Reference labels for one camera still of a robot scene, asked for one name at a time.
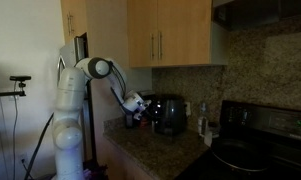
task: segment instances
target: backsplash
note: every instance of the backsplash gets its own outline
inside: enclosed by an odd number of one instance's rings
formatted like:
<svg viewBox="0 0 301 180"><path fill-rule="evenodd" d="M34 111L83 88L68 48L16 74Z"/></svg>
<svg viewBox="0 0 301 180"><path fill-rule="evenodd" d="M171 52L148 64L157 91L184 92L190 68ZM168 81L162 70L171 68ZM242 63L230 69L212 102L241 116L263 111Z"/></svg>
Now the backsplash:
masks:
<svg viewBox="0 0 301 180"><path fill-rule="evenodd" d="M202 102L212 121L224 99L301 110L301 18L231 32L227 66L153 69L152 81L157 94L191 102L195 131Z"/></svg>

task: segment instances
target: black stove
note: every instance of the black stove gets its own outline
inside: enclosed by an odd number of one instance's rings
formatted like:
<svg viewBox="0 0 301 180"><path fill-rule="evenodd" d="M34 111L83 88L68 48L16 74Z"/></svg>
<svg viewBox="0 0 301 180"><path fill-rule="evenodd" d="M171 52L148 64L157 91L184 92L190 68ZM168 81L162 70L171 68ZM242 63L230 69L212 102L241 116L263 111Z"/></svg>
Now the black stove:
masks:
<svg viewBox="0 0 301 180"><path fill-rule="evenodd" d="M242 171L221 161L210 148L176 179L256 180L301 179L301 112L254 104L223 101L220 136L239 140L262 150L268 166L263 171ZM240 159L241 154L234 154Z"/></svg>

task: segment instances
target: countertop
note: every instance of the countertop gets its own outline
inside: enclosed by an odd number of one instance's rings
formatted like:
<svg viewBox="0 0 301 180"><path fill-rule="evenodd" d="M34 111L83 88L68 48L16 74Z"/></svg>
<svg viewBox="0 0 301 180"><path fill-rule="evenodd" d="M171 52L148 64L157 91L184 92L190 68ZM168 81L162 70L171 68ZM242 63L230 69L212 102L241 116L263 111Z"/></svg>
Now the countertop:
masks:
<svg viewBox="0 0 301 180"><path fill-rule="evenodd" d="M104 137L121 149L154 179L170 180L178 176L208 147L191 130L174 138L144 128L112 129Z"/></svg>

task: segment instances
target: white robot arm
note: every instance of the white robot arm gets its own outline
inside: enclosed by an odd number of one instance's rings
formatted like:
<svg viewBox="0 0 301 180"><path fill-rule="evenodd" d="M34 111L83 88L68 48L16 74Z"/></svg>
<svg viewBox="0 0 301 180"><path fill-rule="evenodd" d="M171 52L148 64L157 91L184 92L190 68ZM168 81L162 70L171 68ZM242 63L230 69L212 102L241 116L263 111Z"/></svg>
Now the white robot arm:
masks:
<svg viewBox="0 0 301 180"><path fill-rule="evenodd" d="M58 84L56 109L53 119L56 180L82 180L82 130L78 124L88 79L108 78L111 91L125 114L138 119L151 101L144 101L137 93L125 93L126 75L113 60L86 58L73 68L62 71Z"/></svg>

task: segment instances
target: upper cabinet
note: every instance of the upper cabinet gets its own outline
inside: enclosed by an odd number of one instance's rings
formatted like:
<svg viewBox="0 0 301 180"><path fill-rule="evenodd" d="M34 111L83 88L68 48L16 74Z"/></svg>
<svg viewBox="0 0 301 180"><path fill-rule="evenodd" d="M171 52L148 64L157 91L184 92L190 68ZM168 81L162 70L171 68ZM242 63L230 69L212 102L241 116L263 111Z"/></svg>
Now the upper cabinet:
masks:
<svg viewBox="0 0 301 180"><path fill-rule="evenodd" d="M61 0L62 20L65 42L87 32L87 13L85 0Z"/></svg>
<svg viewBox="0 0 301 180"><path fill-rule="evenodd" d="M225 63L212 58L211 0L127 2L130 67Z"/></svg>

